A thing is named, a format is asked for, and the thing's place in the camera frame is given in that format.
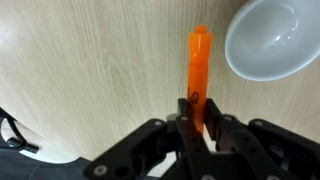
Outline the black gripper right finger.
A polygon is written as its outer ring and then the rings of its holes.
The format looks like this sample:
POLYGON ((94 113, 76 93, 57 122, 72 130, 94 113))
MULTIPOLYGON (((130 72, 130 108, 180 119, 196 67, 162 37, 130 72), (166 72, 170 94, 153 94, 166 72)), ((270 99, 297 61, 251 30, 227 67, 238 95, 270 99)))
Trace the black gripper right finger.
POLYGON ((235 116, 222 114, 212 99, 206 100, 205 126, 216 142, 222 180, 266 180, 267 154, 258 139, 235 116))

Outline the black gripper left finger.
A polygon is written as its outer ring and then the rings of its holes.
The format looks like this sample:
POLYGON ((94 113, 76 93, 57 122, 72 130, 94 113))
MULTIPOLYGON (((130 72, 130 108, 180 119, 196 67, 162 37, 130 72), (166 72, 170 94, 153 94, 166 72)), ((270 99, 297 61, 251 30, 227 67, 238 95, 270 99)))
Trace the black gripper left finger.
POLYGON ((182 143, 179 162, 184 167, 187 180, 203 180, 207 175, 205 162, 209 150, 202 134, 196 130, 188 102, 184 98, 178 100, 176 126, 182 143))

